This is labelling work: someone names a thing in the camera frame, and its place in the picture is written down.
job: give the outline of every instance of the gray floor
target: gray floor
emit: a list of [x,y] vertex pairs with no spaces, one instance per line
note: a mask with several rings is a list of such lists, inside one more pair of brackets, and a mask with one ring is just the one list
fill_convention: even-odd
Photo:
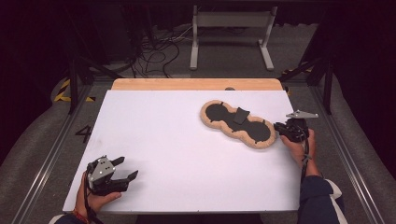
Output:
[[[256,42],[263,33],[257,29],[247,29],[240,35],[221,30],[204,31],[200,36],[197,71],[189,69],[190,40],[179,42],[177,45],[180,53],[166,67],[166,71],[172,77],[279,77],[283,70],[297,66],[315,29],[314,25],[273,29],[268,46],[276,68],[273,72],[265,69]],[[164,53],[167,58],[172,58],[177,50],[169,47]],[[149,69],[161,70],[162,65],[150,64]],[[133,76],[131,70],[122,75]],[[150,77],[163,75],[158,72],[152,73]],[[396,223],[396,182],[354,119],[337,80],[334,80],[332,87],[332,115],[327,116],[322,113],[322,107],[316,101],[321,86],[307,87],[301,79],[304,79],[304,74],[284,85],[290,87],[290,101],[294,109],[320,114],[319,119],[310,119],[308,125],[317,133],[318,165],[321,171],[344,193],[346,219],[349,223]],[[52,217],[62,213],[68,186],[86,146],[83,143],[84,137],[75,133],[86,125],[94,126],[106,90],[111,88],[111,80],[105,77],[98,77],[97,80],[91,87],[79,88],[86,96],[96,97],[95,102],[82,103],[77,113],[70,116],[68,102],[54,102],[48,111],[26,129],[12,148],[0,167],[1,223],[11,223],[17,214],[17,220],[21,222],[15,223],[48,223]],[[54,99],[63,82],[60,80],[54,87],[51,99]],[[68,121],[70,126],[65,128],[64,124],[69,124]],[[342,136],[341,141],[332,130],[332,122]],[[59,133],[66,133],[65,138],[60,139]],[[56,147],[60,149],[58,154],[51,154]],[[347,149],[346,154],[352,159],[352,164],[343,159],[345,151],[342,147]],[[51,158],[54,160],[46,160],[48,155],[53,155]],[[50,175],[37,175],[43,164],[53,164],[53,167],[46,170]],[[356,175],[361,175],[360,181],[354,179]],[[43,180],[38,185],[43,188],[29,191],[35,180]],[[360,193],[359,189],[364,187],[370,195]],[[29,192],[29,195],[35,197],[32,201],[25,201]],[[367,206],[366,201],[374,202],[375,206]],[[31,206],[25,205],[19,212],[21,205],[28,203]],[[378,215],[372,218],[372,213],[380,214],[382,219]],[[136,216],[102,214],[100,218],[105,223],[134,223]],[[262,214],[262,220],[263,223],[294,223],[296,213],[265,213]]]

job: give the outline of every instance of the dark background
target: dark background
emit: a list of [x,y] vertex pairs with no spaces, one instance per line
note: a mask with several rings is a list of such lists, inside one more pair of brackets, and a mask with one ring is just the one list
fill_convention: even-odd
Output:
[[[107,7],[106,13],[99,9],[71,6],[67,8],[68,14],[59,12],[69,28],[69,36],[78,46],[78,53],[99,63],[133,58],[139,51],[140,34],[146,22],[140,20],[144,15],[142,8],[124,8],[131,16],[129,23],[119,23],[125,16],[120,14],[119,7]],[[280,7],[276,23],[319,23],[326,15],[325,9],[317,6]],[[191,22],[191,6],[150,7],[150,11],[152,24],[159,28],[172,29]],[[392,139],[396,134],[395,14],[389,5],[366,3],[328,10],[327,16],[329,20],[318,28],[304,59],[316,58],[326,49],[332,49],[334,73],[344,97],[378,156],[395,177],[396,145]],[[109,31],[97,28],[103,18],[118,24],[113,26],[116,35],[104,36]],[[334,27],[341,32],[331,32]],[[121,51],[125,48],[104,46],[98,36],[117,38],[114,42],[129,48]],[[54,19],[48,1],[7,0],[0,7],[0,102],[3,115],[0,163],[29,124],[51,106],[53,87],[68,75],[66,52],[70,54],[70,51],[64,50],[64,46],[59,22]]]

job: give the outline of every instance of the metal frame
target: metal frame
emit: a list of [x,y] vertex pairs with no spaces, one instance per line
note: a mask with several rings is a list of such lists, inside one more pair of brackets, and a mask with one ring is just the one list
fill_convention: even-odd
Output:
[[268,71],[274,70],[267,44],[274,24],[277,7],[272,7],[271,12],[198,12],[197,6],[193,8],[192,16],[192,48],[190,70],[198,69],[198,27],[262,27],[266,28],[265,36],[259,39]]
[[366,212],[370,223],[385,223],[384,219],[379,213],[373,197],[370,194],[370,190],[368,190],[367,188],[363,176],[359,172],[358,167],[356,166],[355,162],[352,159],[352,156],[349,153],[347,144],[345,143],[342,135],[340,134],[337,125],[335,124],[335,121],[332,119],[331,115],[326,115],[326,108],[321,103],[323,99],[321,97],[318,87],[309,88],[316,104],[320,108],[320,113],[325,115],[323,116],[323,118],[325,119],[329,129],[332,132],[333,140],[335,141],[338,148],[338,155],[340,156],[340,159],[346,168],[349,179],[352,182],[352,185],[355,188],[359,199],[361,200],[361,204],[363,205],[363,209]]
[[71,128],[71,125],[73,121],[76,119],[78,111],[81,109],[81,106],[84,103],[84,99],[87,98],[91,90],[91,86],[89,85],[84,85],[82,88],[83,89],[79,97],[79,104],[77,104],[76,110],[74,110],[73,113],[70,113],[67,116],[66,120],[64,121],[64,125],[62,126],[62,129],[60,130],[54,144],[52,145],[49,151],[49,155],[45,159],[40,170],[38,171],[32,186],[30,187],[28,193],[26,194],[20,206],[20,209],[18,210],[17,214],[15,215],[11,223],[18,223],[18,224],[26,223],[27,218],[31,214],[33,207],[37,202],[41,191],[46,185],[46,182],[50,177],[50,173],[52,172],[52,169],[56,161],[58,160],[62,147],[64,146],[66,136],[68,135],[69,130]]

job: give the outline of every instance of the black cable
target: black cable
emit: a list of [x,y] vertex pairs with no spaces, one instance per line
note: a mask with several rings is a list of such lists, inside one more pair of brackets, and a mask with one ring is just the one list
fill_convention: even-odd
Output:
[[[157,54],[157,53],[158,53],[158,54],[161,54],[161,55],[163,56],[163,59],[162,59],[162,60],[159,60],[159,61],[157,61],[157,62],[153,62],[153,61],[151,60],[151,57],[152,57],[153,55]],[[150,70],[150,71],[148,71],[149,63],[161,63],[161,62],[165,61],[165,59],[166,59],[166,55],[165,55],[164,53],[162,53],[162,52],[154,52],[154,53],[151,54],[151,55],[148,57],[148,59],[145,61],[145,62],[146,62],[145,72],[146,72],[146,73],[150,73],[150,72],[161,72],[161,71],[159,71],[159,70]]]
[[140,68],[141,68],[141,70],[142,70],[141,76],[142,76],[142,77],[147,77],[147,76],[145,75],[145,72],[143,71],[143,66],[142,66],[142,64],[140,63],[139,58],[137,59],[137,63],[140,65]]
[[300,139],[302,140],[301,142],[304,141],[303,169],[301,171],[301,183],[303,183],[303,180],[304,180],[305,175],[306,175],[306,167],[308,165],[308,160],[311,160],[311,157],[309,156],[309,142],[308,142],[308,138],[307,138],[304,130],[298,125],[293,125],[293,126],[296,127],[297,129],[299,129],[300,132],[304,135],[304,140],[303,140],[302,137],[300,137]]
[[87,167],[87,171],[85,172],[85,177],[84,177],[84,205],[85,205],[85,209],[87,210],[87,216],[88,216],[88,220],[91,222],[93,221],[96,224],[104,224],[101,220],[99,220],[99,218],[96,216],[95,211],[93,211],[90,207],[90,205],[88,204],[88,194],[87,194],[87,187],[88,187],[88,173],[90,172],[91,166],[89,165]]
[[172,61],[174,61],[174,60],[177,58],[178,54],[180,53],[180,49],[178,48],[178,45],[175,44],[174,42],[171,42],[171,43],[177,48],[177,55],[176,55],[173,59],[171,59],[169,62],[167,62],[167,63],[165,63],[165,64],[163,65],[163,73],[164,73],[167,77],[171,77],[171,76],[170,76],[169,74],[167,74],[166,71],[165,71],[166,65],[168,65],[169,63],[171,63]]
[[179,34],[177,34],[176,35],[176,33],[175,32],[179,32],[181,35],[183,35],[184,33],[186,33],[184,36],[187,36],[190,32],[191,32],[191,27],[189,28],[189,29],[187,29],[187,30],[183,30],[183,31],[175,31],[175,30],[172,30],[172,34],[171,34],[171,36],[170,37],[168,37],[168,38],[164,38],[166,35],[164,35],[163,37],[161,37],[161,38],[157,38],[157,36],[155,35],[154,36],[154,38],[155,38],[155,42],[156,42],[156,46],[155,46],[155,48],[153,48],[153,47],[147,47],[147,45],[149,45],[149,41],[147,40],[147,41],[145,41],[145,42],[143,42],[142,43],[142,49],[146,49],[146,50],[148,50],[148,52],[146,51],[146,52],[144,52],[144,53],[151,53],[152,51],[154,51],[154,50],[164,50],[164,49],[167,49],[169,46],[171,46],[172,45],[172,43],[171,42],[174,42],[174,43],[178,43],[178,42],[181,42],[181,41],[183,41],[184,40],[184,38],[183,37],[181,37],[181,36],[179,36]]
[[133,72],[136,71],[141,77],[146,77],[144,74],[142,74],[142,73],[139,72],[139,70],[136,68],[136,65],[135,65],[135,64],[133,64],[133,66],[134,66]]
[[132,74],[134,74],[134,78],[136,78],[136,71],[134,70],[134,64],[129,62],[129,66],[131,67]]
[[[155,55],[155,54],[161,54],[162,56],[163,56],[163,58],[161,59],[161,60],[159,60],[159,61],[152,61],[151,60],[151,58]],[[161,63],[161,62],[163,62],[163,61],[165,61],[165,59],[166,59],[166,55],[164,54],[164,53],[162,53],[162,52],[154,52],[154,53],[152,53],[149,57],[148,57],[148,59],[146,60],[146,58],[143,56],[143,61],[145,61],[146,63]]]

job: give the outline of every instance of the person's arm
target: person's arm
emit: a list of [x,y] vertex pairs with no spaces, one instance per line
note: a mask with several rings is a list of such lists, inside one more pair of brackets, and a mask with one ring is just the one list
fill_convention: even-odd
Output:
[[[290,155],[303,168],[304,146],[293,143],[286,136],[280,139],[290,149]],[[306,173],[300,191],[298,223],[347,223],[341,190],[330,180],[323,179],[316,164],[315,133],[309,130],[309,156]]]
[[[55,224],[84,224],[90,223],[88,219],[87,209],[85,208],[84,203],[84,181],[85,181],[85,173],[82,175],[81,184],[79,185],[77,198],[76,198],[76,206],[73,210],[73,213],[66,214],[61,216],[58,220],[56,220]],[[97,196],[91,194],[87,189],[88,193],[88,205],[96,214],[102,209],[102,207],[111,203],[114,200],[121,197],[120,192],[112,192],[107,194],[106,196]]]

